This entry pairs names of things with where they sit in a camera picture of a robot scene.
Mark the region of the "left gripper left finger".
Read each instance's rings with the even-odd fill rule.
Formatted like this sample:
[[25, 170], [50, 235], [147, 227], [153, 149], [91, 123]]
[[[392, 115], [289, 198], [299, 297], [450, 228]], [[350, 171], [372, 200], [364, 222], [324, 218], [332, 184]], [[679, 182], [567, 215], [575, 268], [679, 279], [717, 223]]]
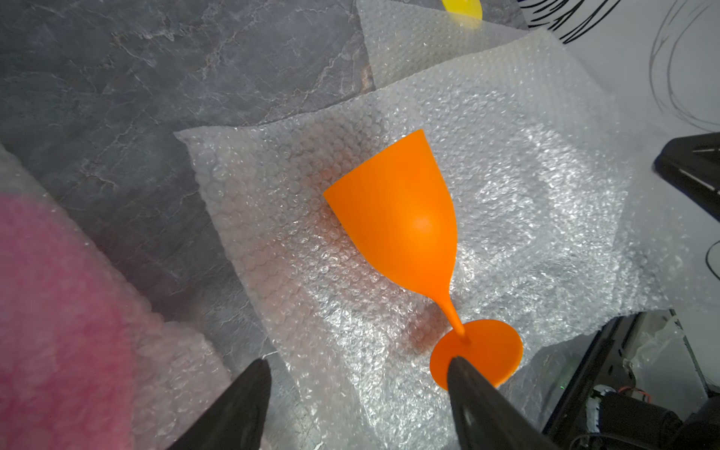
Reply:
[[271, 388], [269, 363], [262, 358], [253, 361], [170, 450], [259, 450]]

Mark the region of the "bubble wrap of orange glass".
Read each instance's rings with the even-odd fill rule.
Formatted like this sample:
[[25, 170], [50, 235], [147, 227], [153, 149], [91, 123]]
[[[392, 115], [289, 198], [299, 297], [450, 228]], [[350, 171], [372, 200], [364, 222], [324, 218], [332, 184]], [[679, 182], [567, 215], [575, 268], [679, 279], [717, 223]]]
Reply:
[[420, 71], [260, 127], [195, 127], [202, 199], [250, 303], [329, 449], [455, 446], [429, 374], [440, 309], [359, 254], [324, 191], [424, 131], [457, 214], [451, 296], [463, 320], [522, 338], [502, 393], [543, 426], [556, 364], [544, 347], [656, 301], [623, 262], [622, 215], [639, 141], [553, 35]]

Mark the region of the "pink glass in wrap, middle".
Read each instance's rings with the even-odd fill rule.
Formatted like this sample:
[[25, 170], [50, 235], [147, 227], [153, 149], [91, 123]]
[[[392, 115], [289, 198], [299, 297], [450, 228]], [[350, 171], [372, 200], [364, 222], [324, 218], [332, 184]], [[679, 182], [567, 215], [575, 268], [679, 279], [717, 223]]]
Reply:
[[1, 446], [165, 449], [230, 385], [9, 152], [1, 155]]

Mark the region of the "bubble wrap of yellow glass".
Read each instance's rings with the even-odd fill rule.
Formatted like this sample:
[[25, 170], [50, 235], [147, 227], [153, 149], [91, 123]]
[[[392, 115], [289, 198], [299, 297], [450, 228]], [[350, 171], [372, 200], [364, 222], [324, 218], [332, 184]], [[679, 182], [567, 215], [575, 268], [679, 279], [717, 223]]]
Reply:
[[356, 7], [376, 88], [529, 33], [517, 7], [491, 9], [501, 24], [399, 1], [358, 1]]

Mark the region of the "yellow wine glass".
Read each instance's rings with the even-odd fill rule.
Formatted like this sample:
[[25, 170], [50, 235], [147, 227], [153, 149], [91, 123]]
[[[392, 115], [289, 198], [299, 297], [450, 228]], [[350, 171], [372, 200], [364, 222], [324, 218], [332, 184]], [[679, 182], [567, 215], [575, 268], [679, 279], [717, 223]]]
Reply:
[[483, 7], [480, 0], [442, 0], [444, 8], [453, 14], [483, 19]]

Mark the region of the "orange wine glass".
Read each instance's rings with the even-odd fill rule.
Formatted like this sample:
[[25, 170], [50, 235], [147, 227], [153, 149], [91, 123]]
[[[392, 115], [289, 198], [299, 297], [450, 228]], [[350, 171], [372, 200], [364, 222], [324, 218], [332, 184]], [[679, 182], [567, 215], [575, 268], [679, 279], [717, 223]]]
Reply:
[[450, 295], [459, 233], [453, 200], [423, 130], [390, 145], [337, 180], [324, 198], [367, 262], [400, 287], [431, 299], [451, 331], [435, 345], [429, 371], [441, 388], [456, 357], [492, 386], [519, 368], [523, 345], [506, 322], [463, 322]]

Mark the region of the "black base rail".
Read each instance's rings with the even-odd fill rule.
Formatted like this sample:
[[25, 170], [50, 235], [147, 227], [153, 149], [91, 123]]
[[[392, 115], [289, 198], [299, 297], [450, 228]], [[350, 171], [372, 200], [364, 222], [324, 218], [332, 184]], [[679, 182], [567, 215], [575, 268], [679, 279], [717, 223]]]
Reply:
[[562, 376], [552, 394], [550, 415], [544, 421], [543, 434], [562, 449], [587, 432], [586, 402], [598, 384], [613, 388], [635, 384], [634, 376], [624, 368], [624, 358], [636, 337], [643, 315], [617, 317], [592, 337], [583, 339], [578, 358], [571, 361], [568, 375]]

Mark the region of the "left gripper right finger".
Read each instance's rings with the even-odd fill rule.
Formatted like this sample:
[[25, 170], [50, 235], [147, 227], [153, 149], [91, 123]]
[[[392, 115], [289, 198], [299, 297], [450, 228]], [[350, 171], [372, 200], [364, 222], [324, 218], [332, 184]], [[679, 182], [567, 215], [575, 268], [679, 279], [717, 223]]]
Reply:
[[470, 362], [452, 359], [447, 388], [463, 450], [555, 449]]

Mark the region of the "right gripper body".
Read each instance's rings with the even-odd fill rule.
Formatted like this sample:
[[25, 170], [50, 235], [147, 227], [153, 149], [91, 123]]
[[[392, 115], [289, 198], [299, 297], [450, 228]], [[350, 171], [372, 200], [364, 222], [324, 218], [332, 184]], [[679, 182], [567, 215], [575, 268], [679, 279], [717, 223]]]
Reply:
[[670, 140], [654, 160], [654, 171], [719, 221], [719, 133]]

